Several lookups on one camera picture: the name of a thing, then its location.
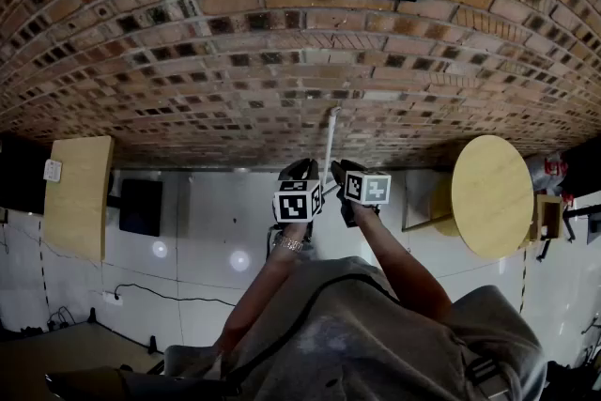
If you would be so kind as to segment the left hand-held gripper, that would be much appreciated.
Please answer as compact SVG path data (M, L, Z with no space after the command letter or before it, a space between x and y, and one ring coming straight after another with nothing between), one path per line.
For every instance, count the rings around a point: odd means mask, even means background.
M311 242L313 221L322 211L324 196L317 160L304 158L292 162L279 174L272 209L276 225L306 224L303 241Z

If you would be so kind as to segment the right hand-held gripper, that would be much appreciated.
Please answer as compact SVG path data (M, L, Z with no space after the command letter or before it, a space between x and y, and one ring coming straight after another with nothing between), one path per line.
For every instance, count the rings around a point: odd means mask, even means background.
M388 174L348 160L332 161L331 173L339 187L337 198L348 228L357 226L354 205L370 208L379 215L379 207L390 202L392 177Z

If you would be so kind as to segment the person's right forearm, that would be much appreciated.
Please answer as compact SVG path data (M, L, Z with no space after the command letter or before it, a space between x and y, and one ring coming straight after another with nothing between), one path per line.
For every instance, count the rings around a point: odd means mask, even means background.
M452 302L441 284L401 245L371 208L352 204L352 210L400 304L421 316L443 321Z

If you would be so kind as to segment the person's left forearm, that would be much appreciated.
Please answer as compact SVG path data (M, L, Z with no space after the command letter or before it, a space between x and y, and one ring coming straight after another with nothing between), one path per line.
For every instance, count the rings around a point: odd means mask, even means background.
M219 353L236 347L300 263L300 254L293 247L301 246L306 230L306 224L289 224L284 229L283 240L271 249L264 266L225 321L214 344Z

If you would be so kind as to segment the round wooden table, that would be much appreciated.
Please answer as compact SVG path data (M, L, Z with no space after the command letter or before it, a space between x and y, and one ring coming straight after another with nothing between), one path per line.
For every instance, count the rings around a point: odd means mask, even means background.
M482 135L466 144L453 173L431 196L434 226L459 236L486 259L512 254L530 230L534 208L528 167L508 141Z

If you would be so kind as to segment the black square box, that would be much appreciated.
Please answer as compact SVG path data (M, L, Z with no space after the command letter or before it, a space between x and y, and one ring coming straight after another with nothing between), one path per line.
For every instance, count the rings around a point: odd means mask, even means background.
M161 233L162 183L124 179L121 184L119 229L158 237Z

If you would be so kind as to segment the person's grey clothing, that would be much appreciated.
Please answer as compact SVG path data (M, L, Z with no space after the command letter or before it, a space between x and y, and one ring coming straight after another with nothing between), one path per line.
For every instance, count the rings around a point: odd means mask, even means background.
M466 374L478 358L509 385L498 399L539 401L543 350L495 286L435 321L394 302L384 273L352 256L300 263L232 351L172 346L165 372L222 380L249 366L242 401L488 401Z

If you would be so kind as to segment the red and white bag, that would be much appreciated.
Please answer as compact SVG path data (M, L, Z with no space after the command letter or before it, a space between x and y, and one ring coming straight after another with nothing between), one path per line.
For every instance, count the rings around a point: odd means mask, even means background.
M536 192L558 195L562 191L561 183L568 171L568 163L562 153L532 155L525 159L525 163Z

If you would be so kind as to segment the small wooden box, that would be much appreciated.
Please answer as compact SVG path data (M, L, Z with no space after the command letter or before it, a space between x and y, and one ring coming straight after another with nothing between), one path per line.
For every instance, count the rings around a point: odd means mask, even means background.
M562 235L563 201L559 196L537 194L535 227L537 240L558 239Z

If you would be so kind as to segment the black metal stand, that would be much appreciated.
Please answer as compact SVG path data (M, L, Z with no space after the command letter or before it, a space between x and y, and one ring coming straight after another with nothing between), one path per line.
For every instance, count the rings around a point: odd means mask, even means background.
M566 208L562 214L563 225L566 227L568 231L567 241L572 243L577 237L574 233L574 230L570 224L570 220L573 218L577 218L579 216L586 216L589 218L591 215L601 214L601 204L588 206L586 208L578 208L578 209L569 209ZM551 236L543 236L541 237L541 241L544 242L543 251L536 257L538 262L543 262L547 256L547 252L550 246L550 242L552 241Z

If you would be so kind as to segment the black cabinet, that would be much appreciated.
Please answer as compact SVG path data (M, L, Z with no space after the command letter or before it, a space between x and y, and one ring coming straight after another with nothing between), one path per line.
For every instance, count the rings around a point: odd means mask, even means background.
M47 147L0 135L0 208L43 214L46 189L43 173L50 156Z

